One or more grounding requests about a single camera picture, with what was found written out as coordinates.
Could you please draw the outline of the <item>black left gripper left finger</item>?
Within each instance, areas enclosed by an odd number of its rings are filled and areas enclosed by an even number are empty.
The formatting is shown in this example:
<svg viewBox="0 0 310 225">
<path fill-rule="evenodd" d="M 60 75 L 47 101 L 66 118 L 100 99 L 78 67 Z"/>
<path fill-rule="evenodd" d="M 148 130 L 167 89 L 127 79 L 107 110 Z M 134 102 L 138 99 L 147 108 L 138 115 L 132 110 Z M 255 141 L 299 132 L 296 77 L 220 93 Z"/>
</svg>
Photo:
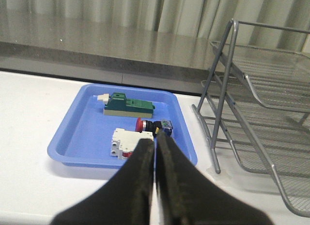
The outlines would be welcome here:
<svg viewBox="0 0 310 225">
<path fill-rule="evenodd" d="M 57 214 L 53 225 L 147 225 L 154 181 L 155 144 L 141 139 L 121 169 L 100 189 Z"/>
</svg>

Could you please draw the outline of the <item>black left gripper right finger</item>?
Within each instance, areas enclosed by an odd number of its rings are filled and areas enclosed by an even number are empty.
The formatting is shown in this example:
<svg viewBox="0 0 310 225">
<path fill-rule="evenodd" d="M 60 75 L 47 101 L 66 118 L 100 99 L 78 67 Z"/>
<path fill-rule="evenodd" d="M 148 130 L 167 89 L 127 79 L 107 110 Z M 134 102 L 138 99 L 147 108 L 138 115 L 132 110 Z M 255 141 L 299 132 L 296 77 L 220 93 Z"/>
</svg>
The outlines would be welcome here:
<svg viewBox="0 0 310 225">
<path fill-rule="evenodd" d="M 157 134 L 156 184 L 166 225 L 271 225 L 270 218 L 208 180 L 164 132 Z"/>
</svg>

